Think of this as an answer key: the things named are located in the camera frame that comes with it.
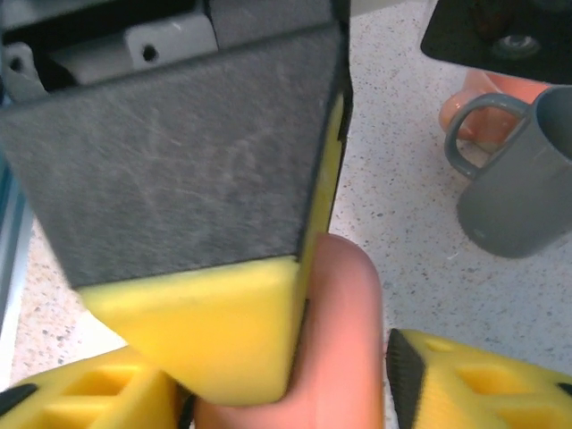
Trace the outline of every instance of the hole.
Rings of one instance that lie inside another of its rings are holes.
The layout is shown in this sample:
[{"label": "hole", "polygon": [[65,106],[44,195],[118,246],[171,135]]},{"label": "hole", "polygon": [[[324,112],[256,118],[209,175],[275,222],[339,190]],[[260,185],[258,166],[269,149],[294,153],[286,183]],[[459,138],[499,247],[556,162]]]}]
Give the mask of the hole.
[{"label": "hole", "polygon": [[45,409],[22,429],[87,429],[104,411],[100,407],[73,407]]},{"label": "hole", "polygon": [[17,73],[21,73],[21,71],[24,70],[24,63],[22,62],[20,57],[15,56],[10,61],[10,70]]},{"label": "hole", "polygon": [[425,345],[431,351],[440,351],[440,352],[453,351],[453,348],[449,344],[439,340],[425,340]]},{"label": "hole", "polygon": [[498,410],[497,415],[509,425],[509,429],[558,429],[571,424],[552,407],[505,408]]},{"label": "hole", "polygon": [[85,374],[64,395],[116,396],[129,384],[135,371],[130,368],[101,368]]},{"label": "hole", "polygon": [[502,367],[465,367],[459,368],[457,374],[480,395],[520,395],[532,391],[525,382]]},{"label": "hole", "polygon": [[153,45],[143,46],[143,51],[141,52],[143,59],[148,63],[154,63],[159,58],[159,53]]}]

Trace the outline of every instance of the gray mug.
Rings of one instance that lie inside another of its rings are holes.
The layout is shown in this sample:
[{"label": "gray mug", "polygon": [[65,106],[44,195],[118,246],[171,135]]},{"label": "gray mug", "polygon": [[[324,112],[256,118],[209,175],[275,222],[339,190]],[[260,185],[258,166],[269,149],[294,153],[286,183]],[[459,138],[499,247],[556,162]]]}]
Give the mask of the gray mug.
[{"label": "gray mug", "polygon": [[[457,136],[472,111],[491,106],[520,122],[479,168],[460,154]],[[474,99],[451,121],[445,154],[472,181],[458,201],[458,221],[480,248],[528,257],[572,230],[572,87],[546,89],[531,105],[502,94]]]}]

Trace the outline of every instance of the countertop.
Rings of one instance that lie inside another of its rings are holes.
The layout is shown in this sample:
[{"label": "countertop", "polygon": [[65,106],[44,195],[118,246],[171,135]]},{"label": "countertop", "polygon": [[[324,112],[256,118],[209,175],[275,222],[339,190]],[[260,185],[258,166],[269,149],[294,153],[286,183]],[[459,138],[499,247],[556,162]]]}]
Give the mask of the countertop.
[{"label": "countertop", "polygon": [[[457,224],[467,180],[445,159],[437,113],[465,71],[419,52],[424,11],[404,3],[353,21],[355,110],[332,232],[374,260],[386,329],[419,329],[572,374],[572,243],[507,260],[477,248]],[[73,361],[86,343],[108,347],[78,325],[82,317],[35,224],[13,382]]]}]

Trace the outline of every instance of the white speckled surface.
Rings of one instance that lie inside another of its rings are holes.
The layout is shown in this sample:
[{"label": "white speckled surface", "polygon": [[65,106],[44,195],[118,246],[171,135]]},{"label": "white speckled surface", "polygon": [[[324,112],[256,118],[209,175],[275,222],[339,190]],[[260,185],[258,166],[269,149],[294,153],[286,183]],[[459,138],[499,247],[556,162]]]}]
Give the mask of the white speckled surface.
[{"label": "white speckled surface", "polygon": [[[423,12],[422,4],[399,4],[353,22],[356,103],[332,231],[375,261],[387,328],[416,328],[572,373],[572,244],[510,261],[479,250],[457,225],[467,181],[445,160],[436,116],[464,71],[420,54]],[[80,304],[35,231],[13,381],[73,360],[99,329],[74,330]]]}]

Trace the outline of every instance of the black rubber pad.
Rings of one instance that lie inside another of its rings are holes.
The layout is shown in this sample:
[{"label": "black rubber pad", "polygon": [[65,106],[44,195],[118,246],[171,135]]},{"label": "black rubber pad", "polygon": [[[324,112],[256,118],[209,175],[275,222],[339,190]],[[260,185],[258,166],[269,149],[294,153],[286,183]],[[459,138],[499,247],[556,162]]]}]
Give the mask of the black rubber pad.
[{"label": "black rubber pad", "polygon": [[572,384],[570,383],[558,383],[557,384],[560,389],[566,393],[570,398],[572,398]]},{"label": "black rubber pad", "polygon": [[37,390],[36,384],[28,383],[12,387],[7,391],[0,391],[0,417],[22,403]]},{"label": "black rubber pad", "polygon": [[331,22],[5,109],[71,286],[297,255],[347,43]]},{"label": "black rubber pad", "polygon": [[412,429],[421,399],[425,362],[397,329],[391,330],[385,359],[400,429]]}]

